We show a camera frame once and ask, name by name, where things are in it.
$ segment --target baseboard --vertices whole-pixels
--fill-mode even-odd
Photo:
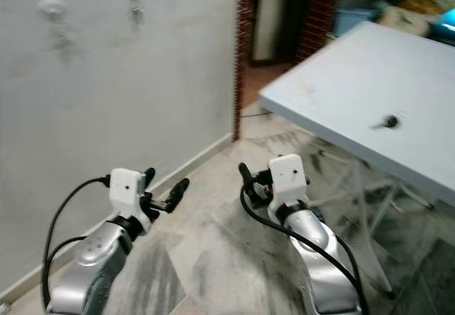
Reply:
[[[207,149],[203,150],[201,153],[196,155],[190,161],[184,163],[182,166],[178,167],[175,171],[169,175],[162,178],[160,181],[155,183],[150,189],[153,191],[153,194],[158,196],[172,187],[175,183],[180,181],[182,178],[187,176],[191,171],[198,168],[202,163],[207,161],[210,157],[216,155],[224,148],[231,144],[232,135],[226,134],[221,139],[216,141],[214,144],[209,146]],[[96,230],[103,222],[110,219],[112,215],[106,219],[100,221],[98,224],[90,228],[84,235],[89,235],[94,230]],[[74,256],[75,246],[77,243],[68,245],[62,249],[53,260],[52,267],[53,271],[56,271],[69,263]],[[32,288],[36,287],[41,282],[41,270],[43,265],[40,265],[30,271],[26,276],[22,277],[15,284],[11,285],[8,289],[0,294],[0,304],[13,304],[19,297],[23,296]]]

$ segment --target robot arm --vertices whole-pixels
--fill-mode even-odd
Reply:
[[[138,235],[148,233],[160,210],[170,213],[175,209],[189,185],[185,178],[172,188],[165,201],[154,201],[152,194],[145,191],[154,174],[154,169],[146,173],[129,169],[111,172],[109,199],[117,216],[80,243],[73,263],[52,292],[47,314],[102,313],[133,242]]]
[[[310,240],[335,258],[351,274],[353,266],[333,231],[309,209],[306,177],[298,155],[279,156],[268,169],[252,176],[239,165],[245,194],[253,208],[267,206],[270,220]],[[297,284],[306,310],[319,314],[362,314],[356,290],[346,276],[326,258],[294,237],[290,237]]]

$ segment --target white table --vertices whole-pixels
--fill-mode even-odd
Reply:
[[[455,205],[455,48],[365,22],[268,85],[260,100]],[[390,114],[398,127],[371,129]]]

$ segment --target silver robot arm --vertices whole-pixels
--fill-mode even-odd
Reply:
[[[351,274],[353,266],[333,231],[309,209],[304,166],[298,155],[279,156],[254,176],[239,165],[245,193],[253,208],[267,206],[270,220],[307,238],[340,262]],[[296,283],[306,311],[319,314],[362,314],[356,290],[346,276],[308,245],[289,237]]]
[[[154,169],[146,173],[128,169],[111,172],[109,198],[117,216],[86,237],[69,270],[52,292],[46,308],[49,315],[100,315],[110,288],[122,270],[133,242],[148,233],[160,210],[170,213],[189,185],[187,178],[177,183],[162,202],[152,200],[144,189]]]

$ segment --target floor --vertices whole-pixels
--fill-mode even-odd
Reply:
[[[271,81],[285,73],[293,65],[292,64],[277,64],[271,66],[262,66],[251,68],[247,66],[245,73],[245,86],[242,96],[242,108],[251,105],[259,98],[259,91]]]
[[[257,103],[242,112],[257,113]],[[191,173],[184,201],[134,243],[103,314],[305,314],[292,283],[287,239],[241,209],[237,165],[244,161],[258,170],[278,154],[298,153],[311,179],[309,197],[320,198],[343,169],[319,157],[320,149],[348,156],[274,114],[242,118],[242,139]],[[363,173],[365,180],[384,176],[366,165]],[[368,196],[370,215],[381,198],[380,191]],[[454,314],[455,211],[439,203],[428,211],[404,197],[397,202],[405,211],[389,209],[373,238],[397,292],[395,300],[387,299],[368,277],[355,204],[341,202],[322,211],[354,250],[371,314]],[[40,311],[36,288],[10,314]]]

